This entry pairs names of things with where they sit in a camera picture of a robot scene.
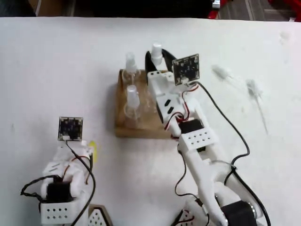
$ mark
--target clear plastic bottle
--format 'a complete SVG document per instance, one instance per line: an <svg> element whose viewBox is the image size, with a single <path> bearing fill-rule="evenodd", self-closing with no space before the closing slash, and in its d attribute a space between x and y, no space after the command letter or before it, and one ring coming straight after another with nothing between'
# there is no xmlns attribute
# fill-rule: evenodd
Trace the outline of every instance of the clear plastic bottle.
<svg viewBox="0 0 301 226"><path fill-rule="evenodd" d="M133 53L126 54L126 69L122 72L123 87L127 90L130 85L136 85L141 75L140 70L137 69L135 56Z"/></svg>
<svg viewBox="0 0 301 226"><path fill-rule="evenodd" d="M138 128L140 126L141 106L135 85L127 87L127 103L124 112L126 115L125 126L133 129Z"/></svg>

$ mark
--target spray bottle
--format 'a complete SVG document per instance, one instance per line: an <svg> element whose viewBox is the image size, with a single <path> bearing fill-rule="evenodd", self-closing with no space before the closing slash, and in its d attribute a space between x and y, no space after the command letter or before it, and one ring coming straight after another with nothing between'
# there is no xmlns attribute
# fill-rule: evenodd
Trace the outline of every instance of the spray bottle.
<svg viewBox="0 0 301 226"><path fill-rule="evenodd" d="M138 128L140 125L141 107L135 85L127 87L127 103L124 112L126 115L125 126L132 129Z"/></svg>

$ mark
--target robotic arm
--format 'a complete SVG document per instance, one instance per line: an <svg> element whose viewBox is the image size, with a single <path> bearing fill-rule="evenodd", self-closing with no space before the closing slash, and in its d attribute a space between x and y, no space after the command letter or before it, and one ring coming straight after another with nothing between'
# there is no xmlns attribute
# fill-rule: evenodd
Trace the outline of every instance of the robotic arm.
<svg viewBox="0 0 301 226"><path fill-rule="evenodd" d="M164 73L156 69L162 59L168 69ZM198 89L203 88L208 93L196 81L199 78L198 55L176 60L159 44L154 44L152 52L146 54L145 68L161 121L172 138L178 140L178 151L191 171L199 199L211 221L217 226L256 226L256 219L263 216L262 203L259 204L257 196L247 191L236 177L230 177L227 186L224 185L222 179L229 166L215 164L229 160L196 99Z"/></svg>

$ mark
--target white 3d-printed robot arm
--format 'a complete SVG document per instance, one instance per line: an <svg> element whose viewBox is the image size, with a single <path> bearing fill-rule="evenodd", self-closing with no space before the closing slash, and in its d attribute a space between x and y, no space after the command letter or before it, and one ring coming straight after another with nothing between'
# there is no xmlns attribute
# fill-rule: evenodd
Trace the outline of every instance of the white 3d-printed robot arm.
<svg viewBox="0 0 301 226"><path fill-rule="evenodd" d="M161 73L153 71L148 73L149 90L156 100L161 120L174 138L179 139L178 150L183 154L184 160L198 186L198 195L207 209L210 219L216 225L227 226L227 219L221 210L222 206L243 200L250 203L256 210L255 218L262 216L262 212L253 197L244 190L237 180L231 179L228 186L219 181L229 171L228 165L216 167L214 161L229 162L219 144L218 137L209 127L209 123L196 99L196 86L188 88L185 85L175 86L172 72ZM179 120L191 121L198 119L202 128L188 133L182 133ZM206 147L207 155L200 155L198 150Z"/></svg>

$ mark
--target red object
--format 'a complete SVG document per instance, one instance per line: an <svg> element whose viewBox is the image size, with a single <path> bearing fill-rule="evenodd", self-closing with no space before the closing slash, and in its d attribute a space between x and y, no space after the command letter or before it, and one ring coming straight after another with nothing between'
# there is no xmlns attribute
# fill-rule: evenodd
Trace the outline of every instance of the red object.
<svg viewBox="0 0 301 226"><path fill-rule="evenodd" d="M227 3L228 0L221 0L221 7L223 7L226 3ZM209 15L208 15L208 19L216 19L217 17L217 14L218 14L218 10L212 10Z"/></svg>
<svg viewBox="0 0 301 226"><path fill-rule="evenodd" d="M270 4L273 4L274 0L268 0ZM292 10L294 10L297 13L297 17L295 19L295 22L301 22L301 0L283 0L286 4L290 5L292 7Z"/></svg>

